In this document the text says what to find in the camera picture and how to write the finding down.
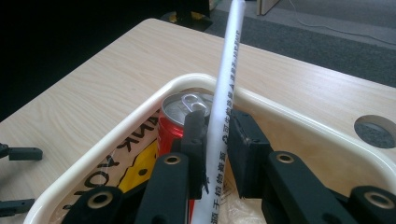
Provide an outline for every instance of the can top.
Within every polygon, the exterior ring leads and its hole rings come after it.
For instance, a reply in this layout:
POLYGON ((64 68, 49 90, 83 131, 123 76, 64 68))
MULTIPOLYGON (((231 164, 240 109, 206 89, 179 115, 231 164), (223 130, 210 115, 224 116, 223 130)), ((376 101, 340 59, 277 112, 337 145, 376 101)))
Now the can top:
POLYGON ((212 95, 198 92, 180 92, 168 96, 163 101, 162 110, 172 122, 183 126, 184 119, 192 111, 202 110, 205 117, 209 116, 212 103, 212 95))

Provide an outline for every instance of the red can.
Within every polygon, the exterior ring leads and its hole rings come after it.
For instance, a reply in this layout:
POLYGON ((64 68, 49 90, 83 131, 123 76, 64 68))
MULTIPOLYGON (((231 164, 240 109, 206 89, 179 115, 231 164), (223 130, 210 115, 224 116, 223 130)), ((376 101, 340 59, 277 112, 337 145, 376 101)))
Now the red can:
POLYGON ((180 92, 163 100, 158 121, 159 155, 170 152, 174 139, 183 136, 184 118, 192 111, 204 110, 210 115, 213 96, 198 92, 180 92))

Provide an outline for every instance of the can pull tab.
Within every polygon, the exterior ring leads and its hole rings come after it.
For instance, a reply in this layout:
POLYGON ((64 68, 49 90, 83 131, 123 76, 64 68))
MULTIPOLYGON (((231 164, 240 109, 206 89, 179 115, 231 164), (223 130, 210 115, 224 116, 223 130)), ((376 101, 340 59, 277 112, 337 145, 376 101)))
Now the can pull tab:
POLYGON ((209 107, 205 104, 204 100, 195 94, 185 94, 181 97, 181 102, 186 106, 190 112, 203 110, 205 116, 209 115, 209 107))

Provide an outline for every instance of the light wood table surface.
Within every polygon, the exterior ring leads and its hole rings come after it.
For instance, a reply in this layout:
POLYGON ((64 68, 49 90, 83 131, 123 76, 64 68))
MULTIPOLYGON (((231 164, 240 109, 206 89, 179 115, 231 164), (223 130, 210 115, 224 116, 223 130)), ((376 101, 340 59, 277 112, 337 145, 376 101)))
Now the light wood table surface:
MULTIPOLYGON (((38 198, 174 77, 215 77, 222 47, 222 38, 164 21, 137 25, 0 123, 1 143, 44 151, 42 161, 0 160, 0 201, 38 198)), ((353 124, 361 115, 396 122, 396 89, 246 45, 240 46, 236 85, 356 138, 353 124)), ((386 153, 396 160, 396 148, 386 153)))

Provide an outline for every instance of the black bracket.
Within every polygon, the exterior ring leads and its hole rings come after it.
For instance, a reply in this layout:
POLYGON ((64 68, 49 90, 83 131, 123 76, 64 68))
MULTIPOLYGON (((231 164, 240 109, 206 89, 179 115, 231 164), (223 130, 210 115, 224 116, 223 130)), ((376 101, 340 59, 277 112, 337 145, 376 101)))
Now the black bracket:
POLYGON ((228 156, 240 197, 261 198, 268 224, 396 223, 396 196, 373 186, 347 198, 327 189, 296 155, 273 151, 253 117, 232 111, 228 156))
POLYGON ((0 158, 6 156, 10 161, 41 161, 43 151, 36 147, 9 147, 0 143, 0 158))
MULTIPOLYGON (((205 188, 205 118, 186 117, 183 138, 155 163, 151 178, 122 194, 116 187, 84 193, 64 224, 189 223, 190 199, 205 188)), ((347 198, 327 189, 296 155, 273 151, 253 117, 232 111, 228 155, 240 197, 262 199, 268 224, 396 223, 396 196, 372 186, 347 198)))
MULTIPOLYGON (((0 143, 0 158, 8 156, 10 161, 41 161, 43 151, 36 147, 9 147, 0 143)), ((33 206, 35 199, 0 202, 0 217, 12 217, 26 213, 33 206)))

